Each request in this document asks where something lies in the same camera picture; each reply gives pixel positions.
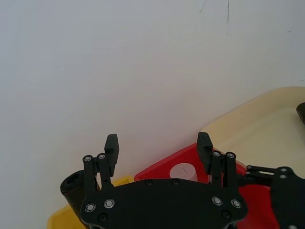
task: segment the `white wall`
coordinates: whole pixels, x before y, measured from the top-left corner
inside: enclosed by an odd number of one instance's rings
[[[46,226],[119,135],[115,178],[270,89],[305,85],[303,0],[0,1],[0,228]]]

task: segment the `screw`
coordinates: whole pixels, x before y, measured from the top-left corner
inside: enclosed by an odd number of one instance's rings
[[[172,184],[173,184],[173,185],[178,185],[178,184],[179,184],[179,180],[173,179],[173,180],[172,180]]]
[[[112,208],[114,206],[114,200],[113,199],[107,199],[104,202],[104,207],[105,208]]]
[[[99,222],[104,222],[107,219],[107,215],[105,213],[100,214],[99,216]]]
[[[147,185],[147,186],[150,186],[152,184],[153,184],[152,180],[146,180],[145,181],[145,185]]]
[[[213,153],[213,155],[214,155],[214,156],[220,156],[220,153],[218,153],[217,151],[215,151],[215,152]]]
[[[232,199],[231,204],[236,208],[241,208],[242,204],[237,199]]]
[[[222,216],[225,217],[226,219],[231,218],[231,214],[230,214],[230,212],[227,211],[227,210],[223,210],[223,211],[222,211]]]
[[[219,197],[213,197],[212,202],[217,206],[220,206],[223,204],[223,201]]]
[[[234,158],[234,154],[228,153],[227,155],[229,158]]]
[[[87,204],[87,206],[86,206],[86,212],[92,212],[92,211],[94,211],[95,210],[95,204]]]
[[[84,161],[90,161],[91,160],[91,157],[90,156],[87,156],[85,157]]]

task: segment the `black cylinder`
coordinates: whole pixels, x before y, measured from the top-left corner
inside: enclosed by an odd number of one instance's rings
[[[305,124],[305,103],[299,104],[299,106],[296,108],[296,112],[300,116],[302,122]]]
[[[81,204],[85,199],[84,170],[80,170],[68,176],[61,184],[61,193],[68,201],[80,222],[85,228],[90,229],[87,224],[83,223],[80,217]]]

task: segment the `red object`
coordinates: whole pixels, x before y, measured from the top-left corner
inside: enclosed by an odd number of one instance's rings
[[[196,144],[190,145],[169,157],[149,166],[138,173],[134,180],[170,178],[170,170],[179,163],[192,164],[197,173],[198,182],[207,183],[208,175],[205,173],[200,161]],[[241,163],[237,163],[237,172],[244,174],[246,169]],[[269,188],[260,185],[248,185],[240,187],[239,192],[247,203],[248,214],[246,218],[237,223],[239,229],[279,229],[271,209]]]

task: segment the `beige tray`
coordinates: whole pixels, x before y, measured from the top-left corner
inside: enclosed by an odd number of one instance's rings
[[[295,109],[305,87],[280,88],[238,107],[203,131],[216,148],[236,153],[245,165],[289,166],[305,178],[305,125]]]

